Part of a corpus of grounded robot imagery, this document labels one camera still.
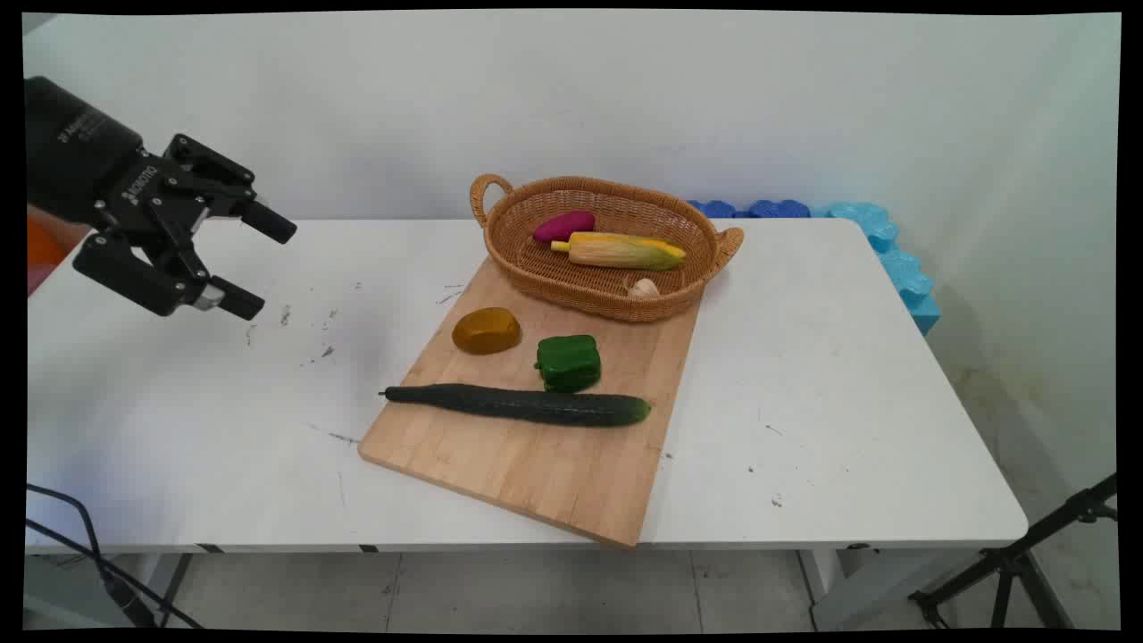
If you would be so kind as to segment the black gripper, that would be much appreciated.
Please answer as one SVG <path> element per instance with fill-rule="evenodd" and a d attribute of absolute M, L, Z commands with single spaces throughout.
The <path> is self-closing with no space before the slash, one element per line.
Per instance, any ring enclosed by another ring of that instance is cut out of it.
<path fill-rule="evenodd" d="M 254 172 L 187 134 L 171 136 L 163 160 L 142 136 L 49 78 L 25 80 L 27 203 L 86 225 L 73 267 L 155 316 L 182 306 L 224 310 L 251 321 L 264 300 L 205 267 L 195 233 L 211 217 L 234 219 L 279 244 L 297 225 L 254 191 Z M 171 194 L 154 198 L 163 186 Z"/>

